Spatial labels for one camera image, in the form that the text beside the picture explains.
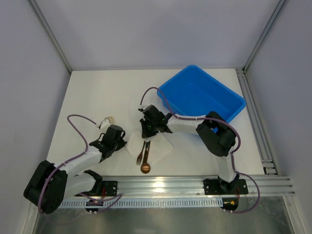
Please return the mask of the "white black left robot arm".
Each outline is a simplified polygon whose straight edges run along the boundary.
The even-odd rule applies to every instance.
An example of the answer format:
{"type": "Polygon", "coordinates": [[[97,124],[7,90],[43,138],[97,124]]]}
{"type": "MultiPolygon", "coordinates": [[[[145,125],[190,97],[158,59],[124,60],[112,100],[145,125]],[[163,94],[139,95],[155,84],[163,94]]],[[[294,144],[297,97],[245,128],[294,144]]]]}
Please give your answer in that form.
{"type": "Polygon", "coordinates": [[[108,159],[126,145],[125,131],[109,125],[106,132],[89,143],[80,157],[62,163],[42,161],[28,182],[23,196],[45,214],[53,213],[63,200],[79,194],[97,196],[103,190],[103,178],[89,168],[108,159]]]}

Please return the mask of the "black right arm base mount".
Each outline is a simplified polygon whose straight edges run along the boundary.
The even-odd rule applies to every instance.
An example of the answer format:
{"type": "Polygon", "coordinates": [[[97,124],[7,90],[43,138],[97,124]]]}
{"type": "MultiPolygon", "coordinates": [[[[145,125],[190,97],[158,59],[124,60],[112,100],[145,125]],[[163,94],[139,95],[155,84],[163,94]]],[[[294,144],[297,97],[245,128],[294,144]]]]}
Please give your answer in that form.
{"type": "Polygon", "coordinates": [[[205,179],[203,180],[203,188],[205,195],[247,195],[249,193],[246,180],[236,179],[231,183],[221,179],[205,179]]]}

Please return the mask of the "gold fork green handle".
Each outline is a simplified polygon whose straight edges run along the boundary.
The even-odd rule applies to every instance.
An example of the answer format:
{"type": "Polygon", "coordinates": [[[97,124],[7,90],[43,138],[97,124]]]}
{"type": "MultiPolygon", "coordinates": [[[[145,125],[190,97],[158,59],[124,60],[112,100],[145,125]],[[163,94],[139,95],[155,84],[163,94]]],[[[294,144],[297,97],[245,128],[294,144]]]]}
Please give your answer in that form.
{"type": "Polygon", "coordinates": [[[139,153],[139,155],[137,156],[137,159],[136,159],[136,165],[140,165],[141,164],[142,157],[143,157],[143,151],[145,149],[145,145],[146,145],[146,142],[143,142],[143,146],[142,146],[141,152],[139,153]]]}

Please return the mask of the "gold knife green handle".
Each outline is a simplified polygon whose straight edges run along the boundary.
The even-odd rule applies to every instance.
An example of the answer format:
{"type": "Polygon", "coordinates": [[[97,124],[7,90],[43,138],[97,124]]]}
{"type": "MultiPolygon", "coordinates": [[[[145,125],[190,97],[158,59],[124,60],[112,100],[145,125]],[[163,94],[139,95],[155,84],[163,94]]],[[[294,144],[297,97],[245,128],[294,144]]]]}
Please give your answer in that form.
{"type": "Polygon", "coordinates": [[[145,144],[145,151],[144,151],[144,156],[146,156],[146,154],[148,153],[148,147],[149,147],[150,142],[146,142],[145,144]]]}

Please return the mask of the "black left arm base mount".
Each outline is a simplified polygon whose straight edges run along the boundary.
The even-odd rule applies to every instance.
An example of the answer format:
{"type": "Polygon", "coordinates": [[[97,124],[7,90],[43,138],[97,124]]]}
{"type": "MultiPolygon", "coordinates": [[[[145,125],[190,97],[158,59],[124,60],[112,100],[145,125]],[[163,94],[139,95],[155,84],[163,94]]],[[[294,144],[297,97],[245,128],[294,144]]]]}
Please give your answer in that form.
{"type": "Polygon", "coordinates": [[[83,192],[87,196],[116,196],[117,195],[118,182],[114,180],[103,180],[96,182],[92,190],[83,192]]]}

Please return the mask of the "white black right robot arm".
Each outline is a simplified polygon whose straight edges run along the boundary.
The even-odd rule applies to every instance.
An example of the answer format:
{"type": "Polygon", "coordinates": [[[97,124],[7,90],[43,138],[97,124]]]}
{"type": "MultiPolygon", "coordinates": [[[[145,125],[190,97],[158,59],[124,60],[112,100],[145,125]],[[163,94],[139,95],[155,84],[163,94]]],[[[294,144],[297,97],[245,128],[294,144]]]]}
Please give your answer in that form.
{"type": "Polygon", "coordinates": [[[154,105],[141,105],[138,110],[143,114],[139,121],[143,139],[152,138],[159,133],[188,133],[199,136],[208,151],[217,158],[217,181],[221,191],[225,194],[236,191],[239,173],[235,169],[234,153],[241,146],[241,138],[236,129],[217,112],[188,117],[172,112],[165,115],[154,105]]]}

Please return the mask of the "copper spoon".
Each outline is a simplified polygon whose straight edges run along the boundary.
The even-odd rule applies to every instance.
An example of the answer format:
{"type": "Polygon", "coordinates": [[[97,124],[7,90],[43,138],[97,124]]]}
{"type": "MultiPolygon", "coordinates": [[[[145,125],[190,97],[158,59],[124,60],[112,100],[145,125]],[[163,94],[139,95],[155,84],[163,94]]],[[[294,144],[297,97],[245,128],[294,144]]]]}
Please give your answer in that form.
{"type": "Polygon", "coordinates": [[[148,147],[148,153],[146,154],[146,156],[143,156],[143,163],[142,163],[142,165],[141,165],[141,167],[140,167],[141,172],[144,173],[144,174],[149,173],[150,170],[151,170],[151,166],[150,166],[150,164],[147,162],[147,160],[148,160],[148,154],[149,154],[149,149],[150,149],[150,144],[149,144],[149,147],[148,147]]]}

